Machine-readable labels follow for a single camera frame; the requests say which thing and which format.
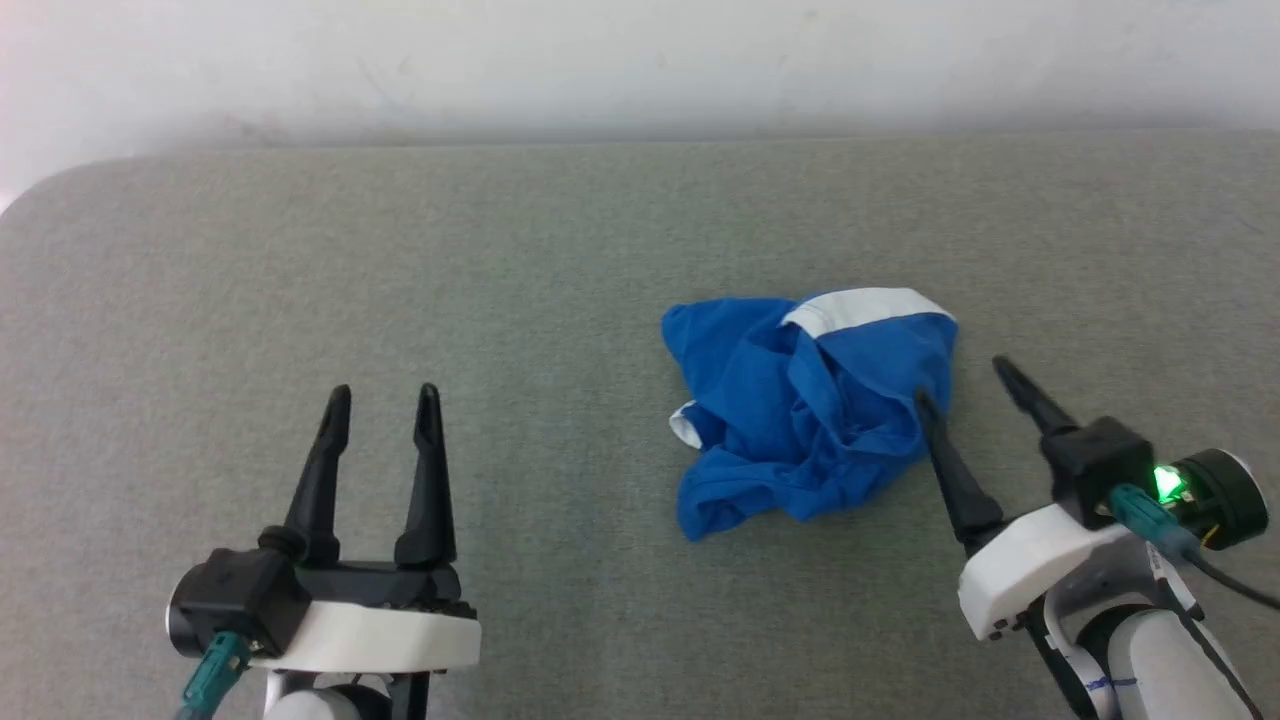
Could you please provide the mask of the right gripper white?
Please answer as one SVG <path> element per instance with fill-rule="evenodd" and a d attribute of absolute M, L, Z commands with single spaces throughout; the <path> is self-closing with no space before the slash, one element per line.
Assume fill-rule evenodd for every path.
<path fill-rule="evenodd" d="M 993 356 L 992 366 L 1015 407 L 1032 419 L 1042 438 L 1079 428 L 1010 356 Z M 1005 527 L 1004 510 L 961 459 L 932 393 L 916 389 L 914 401 L 955 539 L 969 557 L 957 579 L 957 601 L 977 639 L 987 641 L 1012 624 L 1016 615 L 1102 548 L 1133 538 L 1119 524 L 1089 530 L 1056 503 Z"/>

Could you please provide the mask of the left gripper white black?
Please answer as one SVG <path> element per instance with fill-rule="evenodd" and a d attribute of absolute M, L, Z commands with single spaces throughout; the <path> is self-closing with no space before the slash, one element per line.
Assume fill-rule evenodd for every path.
<path fill-rule="evenodd" d="M 442 400 L 428 382 L 413 423 L 413 487 L 394 562 L 342 562 L 334 533 L 340 456 L 349 441 L 352 396 L 337 386 L 285 520 L 260 533 L 260 546 L 305 566 L 297 574 L 312 602 L 288 648 L 255 667 L 297 673 L 411 674 L 474 666 L 483 628 L 462 597 Z"/>

